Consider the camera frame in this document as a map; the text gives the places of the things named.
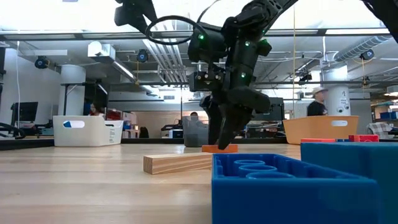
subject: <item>wooden block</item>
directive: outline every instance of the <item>wooden block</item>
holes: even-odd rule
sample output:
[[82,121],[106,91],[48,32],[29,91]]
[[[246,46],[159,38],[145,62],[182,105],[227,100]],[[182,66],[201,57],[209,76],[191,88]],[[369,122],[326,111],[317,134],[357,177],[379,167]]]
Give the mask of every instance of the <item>wooden block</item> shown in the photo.
[[336,139],[301,139],[301,142],[336,142]]
[[144,156],[144,172],[148,174],[168,174],[211,169],[212,156],[212,154],[205,152]]
[[350,135],[349,140],[352,142],[378,142],[379,136],[377,134],[356,134]]
[[230,152],[238,152],[238,145],[230,144],[224,150],[218,149],[217,145],[212,146],[202,146],[202,152],[210,152],[210,153],[230,153]]

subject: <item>red block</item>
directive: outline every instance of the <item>red block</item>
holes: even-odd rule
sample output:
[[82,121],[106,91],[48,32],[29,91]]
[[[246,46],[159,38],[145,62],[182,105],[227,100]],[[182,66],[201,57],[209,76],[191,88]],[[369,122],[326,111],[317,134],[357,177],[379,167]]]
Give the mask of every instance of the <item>red block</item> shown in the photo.
[[379,136],[377,134],[356,134],[349,136],[352,142],[378,142]]
[[336,139],[301,139],[301,142],[336,142]]

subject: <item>white plastic bin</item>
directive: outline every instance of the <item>white plastic bin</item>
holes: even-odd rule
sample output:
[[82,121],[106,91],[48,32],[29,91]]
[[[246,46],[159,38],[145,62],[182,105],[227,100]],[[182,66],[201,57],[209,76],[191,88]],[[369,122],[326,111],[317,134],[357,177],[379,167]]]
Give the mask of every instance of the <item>white plastic bin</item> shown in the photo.
[[120,144],[123,121],[100,116],[54,116],[54,143],[58,147],[93,147]]

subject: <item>computer monitor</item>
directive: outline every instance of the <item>computer monitor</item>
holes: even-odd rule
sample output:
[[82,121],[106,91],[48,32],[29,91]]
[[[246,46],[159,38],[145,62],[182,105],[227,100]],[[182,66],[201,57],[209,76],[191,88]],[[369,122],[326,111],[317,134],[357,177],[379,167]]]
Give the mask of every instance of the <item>computer monitor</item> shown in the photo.
[[36,120],[38,105],[39,102],[14,103],[11,107],[12,121],[13,122],[18,121],[18,110],[19,110],[19,121],[34,122]]

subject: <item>orange block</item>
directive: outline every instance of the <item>orange block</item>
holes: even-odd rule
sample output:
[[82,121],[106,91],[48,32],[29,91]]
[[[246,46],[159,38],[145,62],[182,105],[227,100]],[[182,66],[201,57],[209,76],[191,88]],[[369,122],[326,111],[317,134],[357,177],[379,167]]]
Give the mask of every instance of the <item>orange block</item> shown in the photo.
[[336,139],[301,139],[301,142],[336,142]]
[[210,153],[230,153],[230,152],[238,152],[238,145],[230,144],[224,150],[218,149],[217,145],[212,146],[202,146],[202,152],[210,152]]

